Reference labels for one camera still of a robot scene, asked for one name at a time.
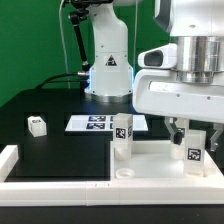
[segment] black square marker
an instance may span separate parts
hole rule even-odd
[[[89,121],[92,121],[92,122],[106,121],[106,116],[89,116]]]
[[[95,129],[95,130],[105,129],[105,123],[88,123],[86,126],[86,129],[88,129],[88,130],[90,130],[90,129]]]
[[[128,138],[131,136],[131,134],[132,134],[132,126],[128,128]]]
[[[126,138],[126,129],[116,128],[116,138]]]
[[[187,159],[191,161],[201,161],[201,149],[188,149]]]

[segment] green wall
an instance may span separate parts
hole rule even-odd
[[[58,19],[60,1],[0,1],[0,106],[20,91],[34,88],[50,76],[65,73]],[[63,10],[63,21],[69,70],[77,71],[81,69],[80,58],[74,31],[67,19],[72,10],[71,6]],[[133,64],[135,8],[122,7],[115,11],[129,28],[129,62]],[[139,4],[137,55],[168,42],[168,35],[157,27],[152,15],[153,1],[145,0]],[[92,63],[94,46],[91,22],[83,22],[81,29]]]

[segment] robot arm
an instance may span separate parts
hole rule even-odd
[[[222,0],[156,1],[155,18],[170,28],[171,43],[139,56],[138,112],[224,123],[223,10]]]
[[[123,102],[128,101],[132,95],[133,69],[128,63],[127,26],[116,17],[111,2],[112,0],[72,0],[71,4],[77,12],[70,19],[79,22],[88,15],[93,25],[95,62],[89,69],[86,97],[103,102]],[[119,6],[133,3],[136,0],[115,0],[115,4]],[[81,38],[77,40],[80,42],[83,63],[87,64]]]

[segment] black surface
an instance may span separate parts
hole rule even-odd
[[[118,112],[135,113],[131,103],[90,101],[80,96],[79,90],[21,92],[0,110],[0,143],[20,146],[19,161],[6,182],[109,180],[112,132],[65,132],[65,127],[74,114]],[[42,117],[47,124],[47,136],[32,136],[27,125],[29,116]],[[157,122],[159,136],[135,132],[134,139],[164,138],[167,132],[161,136],[162,119],[152,122]]]
[[[20,144],[20,161],[11,173],[11,180],[49,181],[49,179],[65,178],[69,181],[73,178],[82,179],[83,176],[90,179],[108,178],[109,148],[107,144],[112,139],[112,134],[65,135],[64,127],[71,114],[116,114],[117,112],[135,113],[130,103],[93,102],[80,97],[78,90],[26,90],[21,92],[0,108],[1,148],[6,144]],[[48,124],[47,136],[40,138],[31,136],[26,125],[26,118],[30,115],[43,117]],[[151,128],[150,131],[135,133],[135,140],[168,138],[163,118],[147,116],[147,123]],[[97,156],[100,156],[100,159],[92,154],[90,147],[93,147],[95,152],[99,151]],[[83,167],[82,169],[77,168],[74,161],[78,163],[77,167],[82,167],[82,161],[87,162],[88,166],[85,165],[84,170]],[[0,224],[210,224],[223,223],[223,220],[223,205],[0,207]]]

